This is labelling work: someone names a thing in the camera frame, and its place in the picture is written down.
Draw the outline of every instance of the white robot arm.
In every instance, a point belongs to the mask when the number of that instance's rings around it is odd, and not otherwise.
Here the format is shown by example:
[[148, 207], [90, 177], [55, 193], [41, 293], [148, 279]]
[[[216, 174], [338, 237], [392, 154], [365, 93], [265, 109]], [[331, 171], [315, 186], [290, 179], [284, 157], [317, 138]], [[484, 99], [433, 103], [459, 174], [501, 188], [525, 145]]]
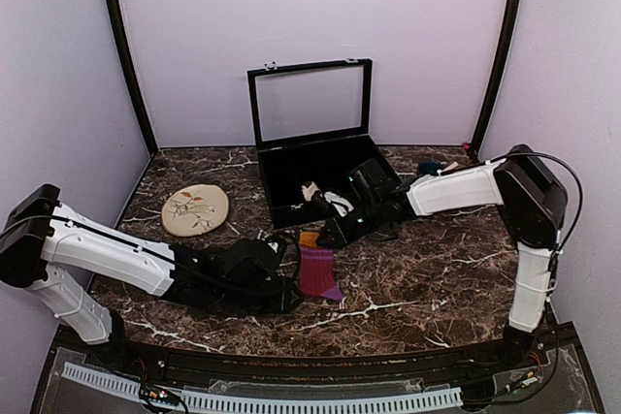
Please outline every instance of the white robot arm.
[[241, 239], [197, 251], [146, 241], [100, 225], [58, 202], [44, 185], [16, 207], [0, 234], [0, 279], [45, 303], [91, 345], [123, 334], [122, 320], [93, 300], [63, 266], [115, 278], [176, 303], [288, 312], [301, 302], [277, 272], [283, 238]]
[[[332, 206], [334, 196], [325, 195], [314, 183], [306, 183], [303, 193], [307, 200], [334, 213], [317, 243], [344, 247], [377, 228], [411, 218], [464, 207], [497, 206], [519, 254], [505, 334], [508, 339], [517, 335], [527, 341], [523, 346], [528, 345], [555, 286], [557, 257], [562, 249], [559, 238], [568, 202], [563, 184], [534, 154], [522, 144], [505, 156], [474, 167], [438, 169], [432, 175], [401, 183], [377, 161], [369, 160], [347, 175], [358, 200], [350, 200], [356, 206], [346, 211], [342, 201], [337, 201], [340, 208], [336, 209]], [[560, 163], [577, 181], [564, 162], [547, 154], [539, 156]]]

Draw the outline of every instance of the lavender wall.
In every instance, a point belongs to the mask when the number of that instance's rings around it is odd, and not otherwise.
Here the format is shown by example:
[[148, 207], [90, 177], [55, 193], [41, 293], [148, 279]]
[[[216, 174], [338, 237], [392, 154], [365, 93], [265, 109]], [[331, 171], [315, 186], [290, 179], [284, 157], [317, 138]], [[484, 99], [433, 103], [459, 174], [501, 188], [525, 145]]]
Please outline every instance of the lavender wall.
[[[105, 0], [0, 0], [0, 32], [0, 226], [44, 182], [114, 224], [148, 157]], [[25, 413], [56, 322], [2, 283], [0, 316], [1, 410]]]
[[474, 131], [506, 0], [121, 0], [163, 146], [253, 144], [245, 71], [375, 61], [380, 143], [461, 144]]
[[522, 0], [483, 147], [487, 157], [528, 143], [582, 178], [584, 216], [561, 257], [553, 303], [578, 328], [606, 412], [621, 412], [619, 12], [621, 0]]

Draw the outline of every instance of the brown marble surface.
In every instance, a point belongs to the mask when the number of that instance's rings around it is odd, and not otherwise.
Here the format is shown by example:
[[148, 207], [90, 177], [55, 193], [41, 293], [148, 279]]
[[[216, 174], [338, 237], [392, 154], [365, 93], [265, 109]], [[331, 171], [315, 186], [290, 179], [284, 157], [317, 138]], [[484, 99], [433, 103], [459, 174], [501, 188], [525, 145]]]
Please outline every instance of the brown marble surface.
[[[468, 164], [458, 147], [387, 146], [399, 175], [416, 162]], [[217, 184], [230, 213], [218, 229], [193, 239], [168, 235], [164, 202], [184, 186]], [[166, 149], [153, 160], [119, 229], [143, 239], [201, 248], [271, 231], [254, 148]], [[136, 341], [181, 349], [279, 357], [398, 354], [499, 338], [517, 266], [493, 207], [437, 214], [402, 225], [385, 243], [360, 240], [335, 255], [341, 304], [307, 299], [293, 313], [223, 318], [159, 301], [130, 285], [97, 276], [91, 294], [117, 310]], [[292, 272], [292, 265], [284, 265]]]

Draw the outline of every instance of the black base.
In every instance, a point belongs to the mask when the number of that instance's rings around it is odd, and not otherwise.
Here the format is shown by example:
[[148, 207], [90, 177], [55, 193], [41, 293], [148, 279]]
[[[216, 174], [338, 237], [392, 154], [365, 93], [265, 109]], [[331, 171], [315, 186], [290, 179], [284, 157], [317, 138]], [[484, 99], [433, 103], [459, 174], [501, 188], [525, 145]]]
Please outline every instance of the black base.
[[[596, 411], [604, 412], [593, 373], [573, 323], [559, 325], [555, 330], [559, 332], [558, 341], [561, 346], [573, 344], [575, 347]], [[551, 329], [544, 329], [538, 337], [538, 342], [544, 345], [545, 350], [551, 350], [556, 343], [556, 334]], [[171, 387], [182, 388], [184, 385], [209, 387], [214, 380], [291, 385], [299, 383], [336, 385], [422, 378], [425, 386], [447, 383], [452, 387], [461, 387], [464, 398], [485, 398], [491, 396], [494, 391], [492, 376], [505, 368], [500, 363], [492, 366], [478, 366], [469, 364], [467, 361], [497, 362], [502, 344], [501, 341], [490, 341], [461, 348], [394, 356], [310, 359], [209, 354], [134, 342], [129, 342], [128, 347], [145, 361], [151, 383], [166, 384]], [[58, 347], [84, 352], [90, 349], [71, 329], [59, 328], [46, 366], [42, 371], [31, 412], [37, 412], [55, 350]], [[547, 364], [545, 351], [542, 355], [542, 362]], [[89, 357], [87, 362], [99, 365], [92, 357]], [[520, 366], [531, 364], [532, 362], [525, 361]]]

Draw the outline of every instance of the beige coaster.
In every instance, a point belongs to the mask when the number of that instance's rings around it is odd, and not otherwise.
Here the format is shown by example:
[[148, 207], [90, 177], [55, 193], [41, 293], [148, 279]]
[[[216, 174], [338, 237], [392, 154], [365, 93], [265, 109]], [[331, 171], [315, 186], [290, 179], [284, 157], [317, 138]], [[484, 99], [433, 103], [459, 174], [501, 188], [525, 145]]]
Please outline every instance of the beige coaster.
[[219, 227], [229, 213], [229, 198], [212, 184], [195, 184], [175, 193], [162, 208], [162, 225], [176, 237], [195, 237]]

